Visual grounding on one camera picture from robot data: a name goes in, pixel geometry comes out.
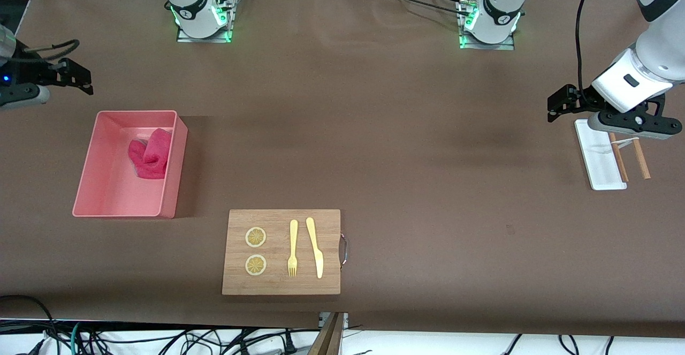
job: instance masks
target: wooden handle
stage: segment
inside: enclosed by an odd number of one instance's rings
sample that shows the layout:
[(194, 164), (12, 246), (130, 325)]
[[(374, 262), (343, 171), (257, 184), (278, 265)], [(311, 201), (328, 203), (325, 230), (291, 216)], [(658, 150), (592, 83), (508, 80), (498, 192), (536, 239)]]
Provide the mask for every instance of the wooden handle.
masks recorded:
[(291, 256), (295, 255), (295, 246), (298, 244), (298, 220), (291, 221)]
[(649, 174), (648, 167), (646, 167), (646, 160), (644, 159), (640, 140), (633, 140), (633, 145), (635, 146), (635, 157), (638, 159), (638, 165), (640, 165), (640, 172), (643, 174), (643, 179), (650, 179), (651, 175)]
[(614, 143), (616, 142), (616, 134), (609, 133), (609, 141), (611, 141), (611, 150), (614, 151), (614, 157), (616, 157), (616, 164), (619, 166), (621, 181), (628, 182), (628, 173), (626, 172), (626, 165), (623, 164), (623, 157), (621, 157), (619, 145), (617, 145), (617, 143)]
[(309, 238), (311, 239), (311, 246), (315, 251), (318, 251), (318, 246), (316, 246), (316, 227), (314, 225), (314, 219), (307, 217), (307, 230), (309, 231)]

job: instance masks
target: pink towel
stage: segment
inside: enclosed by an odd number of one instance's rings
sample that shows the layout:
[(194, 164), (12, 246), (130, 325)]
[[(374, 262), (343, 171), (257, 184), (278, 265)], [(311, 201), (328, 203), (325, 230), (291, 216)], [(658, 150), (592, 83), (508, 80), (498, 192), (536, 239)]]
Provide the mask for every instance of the pink towel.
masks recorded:
[(142, 140), (132, 140), (129, 143), (129, 158), (133, 162), (135, 175), (145, 179), (163, 179), (170, 147), (171, 133), (163, 129), (153, 131), (147, 144)]

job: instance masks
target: brown tabletop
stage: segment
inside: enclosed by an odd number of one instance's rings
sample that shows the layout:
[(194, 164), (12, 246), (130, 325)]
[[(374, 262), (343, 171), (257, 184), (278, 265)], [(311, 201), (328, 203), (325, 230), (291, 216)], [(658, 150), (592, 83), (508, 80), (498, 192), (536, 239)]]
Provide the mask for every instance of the brown tabletop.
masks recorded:
[[(628, 189), (593, 192), (577, 117), (546, 122), (578, 1), (528, 0), (514, 52), (460, 50), (453, 16), (396, 0), (244, 0), (225, 45), (175, 43), (164, 0), (32, 1), (20, 40), (78, 38), (95, 95), (0, 113), (0, 292), (69, 319), (685, 335), (685, 135), (643, 142), (652, 180), (625, 153)], [(634, 0), (583, 19), (586, 82), (646, 28)], [(71, 216), (112, 109), (188, 125), (178, 218)], [(229, 209), (260, 208), (342, 209), (339, 297), (221, 296)]]

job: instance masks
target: wooden fork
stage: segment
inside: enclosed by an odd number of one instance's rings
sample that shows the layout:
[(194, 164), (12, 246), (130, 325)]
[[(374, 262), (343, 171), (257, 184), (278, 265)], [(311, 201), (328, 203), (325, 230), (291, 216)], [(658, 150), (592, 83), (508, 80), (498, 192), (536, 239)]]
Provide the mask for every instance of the wooden fork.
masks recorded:
[(298, 274), (298, 258), (295, 257), (295, 246), (298, 243), (298, 220), (291, 220), (291, 257), (288, 258), (288, 275)]

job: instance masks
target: lemon slice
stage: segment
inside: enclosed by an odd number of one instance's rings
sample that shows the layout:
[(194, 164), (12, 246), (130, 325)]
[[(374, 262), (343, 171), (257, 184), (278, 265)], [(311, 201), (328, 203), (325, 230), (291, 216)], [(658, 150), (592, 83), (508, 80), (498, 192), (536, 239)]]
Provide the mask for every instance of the lemon slice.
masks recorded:
[(245, 234), (245, 243), (252, 248), (261, 247), (266, 240), (267, 233), (266, 231), (262, 230), (262, 228), (259, 228), (259, 226), (250, 228), (250, 230)]
[(245, 270), (252, 276), (261, 275), (267, 269), (267, 260), (262, 255), (252, 255), (245, 262)]

